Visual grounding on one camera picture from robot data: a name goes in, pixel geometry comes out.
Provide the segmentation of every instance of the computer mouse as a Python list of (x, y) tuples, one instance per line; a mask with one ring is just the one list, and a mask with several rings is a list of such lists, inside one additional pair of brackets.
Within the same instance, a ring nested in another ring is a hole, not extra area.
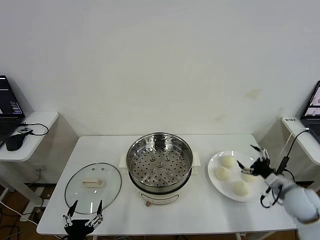
[(22, 144), (24, 143), (26, 135), (25, 134), (15, 134), (9, 137), (5, 141), (6, 149), (8, 151), (15, 151), (21, 148)]

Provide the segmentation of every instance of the glass lid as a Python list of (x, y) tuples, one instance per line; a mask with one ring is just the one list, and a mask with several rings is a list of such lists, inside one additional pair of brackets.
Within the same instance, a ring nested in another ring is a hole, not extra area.
[(102, 209), (118, 196), (121, 188), (120, 172), (108, 163), (93, 163), (80, 169), (68, 182), (64, 199), (70, 208), (76, 200), (75, 212), (94, 214), (102, 200)]

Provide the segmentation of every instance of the white table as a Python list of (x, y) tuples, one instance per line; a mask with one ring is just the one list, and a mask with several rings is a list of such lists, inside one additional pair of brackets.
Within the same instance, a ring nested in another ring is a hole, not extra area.
[[(37, 227), (42, 235), (65, 235), (64, 220), (68, 207), (65, 188), (81, 168), (106, 162), (119, 166), (125, 153), (140, 136), (80, 137), (66, 164), (46, 210)], [(182, 198), (167, 205), (151, 205), (138, 196), (128, 173), (120, 169), (122, 187), (115, 201), (103, 210), (104, 220), (95, 236), (221, 234), (292, 230), (296, 226), (280, 205), (264, 209), (259, 201), (237, 202), (222, 195), (210, 182), (209, 159), (223, 150), (236, 150), (257, 157), (250, 147), (257, 142), (250, 134), (181, 135), (198, 152), (201, 169), (189, 179)], [(92, 215), (75, 213), (73, 219)]]
[[(300, 129), (304, 129), (306, 127), (300, 119), (295, 116), (284, 116), (281, 120), (288, 131), (293, 133), (293, 137), (296, 137), (301, 132), (299, 131)], [(296, 139), (296, 142), (314, 164), (320, 165), (320, 144), (310, 132), (301, 134)], [(309, 170), (310, 168), (303, 169), (302, 173), (307, 173)], [(311, 184), (309, 188), (312, 188), (316, 192), (320, 190), (320, 174), (318, 174), (314, 183)]]
[[(24, 114), (25, 119), (23, 120), (23, 122), (26, 122), (27, 124), (41, 123), (47, 126), (48, 129), (51, 128), (51, 126), (58, 118), (58, 112), (56, 111), (32, 111), (25, 112)], [(43, 126), (39, 125), (31, 125), (26, 127), (33, 129), (35, 134), (43, 134), (47, 131)], [(34, 207), (41, 206), (43, 200), (39, 196), (41, 195), (44, 188), (38, 187), (36, 192), (33, 192), (24, 184), (23, 179), (20, 178), (19, 174), (12, 168), (9, 162), (27, 161), (44, 137), (44, 135), (28, 135), (25, 138), (21, 148), (15, 151), (8, 151), (6, 145), (3, 145), (0, 148), (0, 164), (4, 166), (3, 170), (8, 171), (4, 176), (2, 176), (2, 180), (30, 200), (28, 206), (24, 210), (24, 213), (30, 213), (33, 211)], [(48, 200), (44, 200), (43, 206), (45, 207), (47, 203)]]

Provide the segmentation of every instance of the white plate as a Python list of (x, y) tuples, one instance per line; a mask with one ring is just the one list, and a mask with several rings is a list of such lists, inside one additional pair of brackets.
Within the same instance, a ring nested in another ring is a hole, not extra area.
[[(250, 167), (255, 159), (249, 157), (245, 153), (239, 151), (221, 151), (215, 154), (209, 161), (208, 174), (213, 185), (226, 197), (239, 201), (239, 202), (254, 202), (260, 199), (261, 194), (268, 188), (264, 179), (261, 176), (257, 176), (256, 180), (252, 183), (246, 182), (241, 178), (241, 169), (238, 163), (235, 167), (230, 169), (231, 175), (227, 181), (219, 180), (215, 175), (215, 169), (221, 166), (221, 159), (223, 156), (233, 156), (235, 160), (238, 160), (245, 167)], [(249, 188), (249, 194), (246, 196), (239, 196), (233, 191), (233, 183), (236, 181), (244, 182)]]

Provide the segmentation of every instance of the laptop keyboard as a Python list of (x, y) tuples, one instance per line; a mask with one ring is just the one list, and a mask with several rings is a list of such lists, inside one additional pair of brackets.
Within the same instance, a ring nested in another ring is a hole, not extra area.
[(320, 123), (309, 123), (308, 126), (320, 137)]
[(7, 135), (17, 125), (16, 121), (0, 121), (0, 135)]

